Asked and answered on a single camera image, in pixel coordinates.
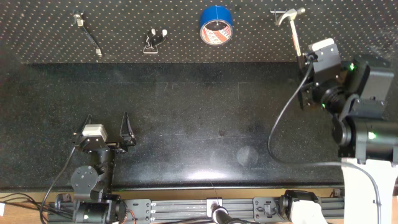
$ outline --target green light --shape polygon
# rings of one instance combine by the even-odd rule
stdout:
[[[351,65],[349,65],[349,69],[352,71],[352,70],[354,70],[354,68],[355,68],[354,63],[351,63]]]
[[[375,138],[377,138],[377,135],[374,134],[373,132],[368,132],[368,138],[369,139],[375,139]]]

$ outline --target speckled black surface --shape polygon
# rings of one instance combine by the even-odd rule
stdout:
[[[91,113],[110,138],[123,111],[137,146],[117,155],[116,190],[340,185],[339,168],[291,169],[267,153],[269,131],[298,85],[295,63],[21,65],[0,76],[0,189],[44,190],[72,133]],[[397,78],[387,116],[397,120]],[[337,161],[331,121],[295,100],[273,151],[285,161]],[[88,161],[77,152],[55,190]]]

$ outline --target black pegboard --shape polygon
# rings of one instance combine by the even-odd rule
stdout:
[[[214,5],[233,15],[234,34],[222,46],[199,36],[201,12]],[[296,18],[302,51],[331,37],[341,58],[367,53],[398,57],[398,1],[385,0],[230,0],[95,1],[6,0],[0,3],[0,38],[23,63],[63,62],[274,62],[294,61],[288,22],[276,27],[269,9],[304,7]],[[105,58],[73,24],[73,10],[84,10],[88,28]],[[169,31],[157,55],[144,55],[146,32]]]

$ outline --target blue tape roll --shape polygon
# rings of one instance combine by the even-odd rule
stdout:
[[[221,45],[232,38],[232,15],[223,6],[211,6],[200,17],[200,37],[210,45]]]

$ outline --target hammer head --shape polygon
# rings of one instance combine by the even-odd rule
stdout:
[[[277,25],[277,26],[280,26],[280,25],[282,24],[282,21],[283,21],[285,18],[288,18],[290,21],[293,21],[293,20],[295,20],[295,18],[296,18],[297,15],[301,15],[301,14],[303,14],[304,12],[305,12],[305,9],[304,9],[303,7],[301,7],[301,8],[298,9],[297,11],[296,11],[295,9],[291,9],[291,10],[285,12],[283,15],[281,15],[281,16],[278,18],[278,21],[276,21],[276,25]]]

